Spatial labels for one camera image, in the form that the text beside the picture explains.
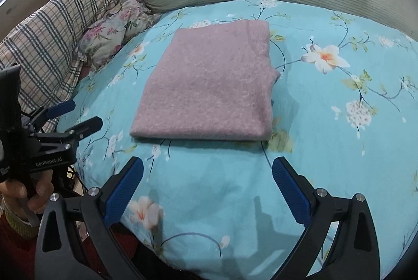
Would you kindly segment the person's left hand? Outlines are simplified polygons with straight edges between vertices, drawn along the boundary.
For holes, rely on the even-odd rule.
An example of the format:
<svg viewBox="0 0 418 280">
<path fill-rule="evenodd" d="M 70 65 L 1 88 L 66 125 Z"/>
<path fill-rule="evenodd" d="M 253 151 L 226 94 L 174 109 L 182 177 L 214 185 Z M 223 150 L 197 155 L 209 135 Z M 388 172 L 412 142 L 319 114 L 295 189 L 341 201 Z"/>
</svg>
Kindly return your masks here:
<svg viewBox="0 0 418 280">
<path fill-rule="evenodd" d="M 36 194 L 27 201 L 28 211 L 43 213 L 50 196 L 54 192 L 52 178 L 52 170 L 46 170 L 41 174 L 36 184 Z M 27 212 L 21 204 L 21 200 L 27 199 L 27 190 L 24 184 L 19 181 L 2 182 L 1 196 L 3 196 L 6 206 L 16 216 L 23 220 L 28 220 Z"/>
</svg>

